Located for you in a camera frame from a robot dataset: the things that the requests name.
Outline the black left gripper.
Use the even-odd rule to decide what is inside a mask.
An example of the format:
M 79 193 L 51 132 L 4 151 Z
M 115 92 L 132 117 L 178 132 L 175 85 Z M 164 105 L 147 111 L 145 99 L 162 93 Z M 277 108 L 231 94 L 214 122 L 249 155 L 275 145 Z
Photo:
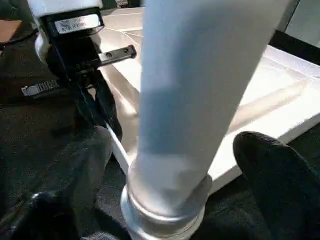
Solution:
M 117 115 L 114 95 L 103 77 L 100 66 L 135 59 L 133 45 L 101 53 L 102 40 L 94 35 L 65 35 L 49 37 L 46 63 L 60 83 L 70 83 L 70 93 L 79 113 L 93 126 L 110 126 L 118 140 L 123 129 Z M 95 97 L 83 83 L 92 83 Z

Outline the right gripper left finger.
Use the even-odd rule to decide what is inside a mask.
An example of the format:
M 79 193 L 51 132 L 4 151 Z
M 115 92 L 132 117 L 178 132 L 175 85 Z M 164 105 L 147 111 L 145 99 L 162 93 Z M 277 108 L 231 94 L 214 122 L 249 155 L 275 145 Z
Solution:
M 0 221 L 2 240 L 80 240 L 87 229 L 112 156 L 100 126 L 72 136 Z

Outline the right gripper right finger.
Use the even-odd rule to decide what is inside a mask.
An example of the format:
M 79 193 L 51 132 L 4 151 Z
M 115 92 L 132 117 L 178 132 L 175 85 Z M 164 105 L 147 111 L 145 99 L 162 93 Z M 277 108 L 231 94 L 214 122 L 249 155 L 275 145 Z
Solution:
M 244 131 L 233 154 L 275 240 L 320 238 L 320 178 L 295 149 Z

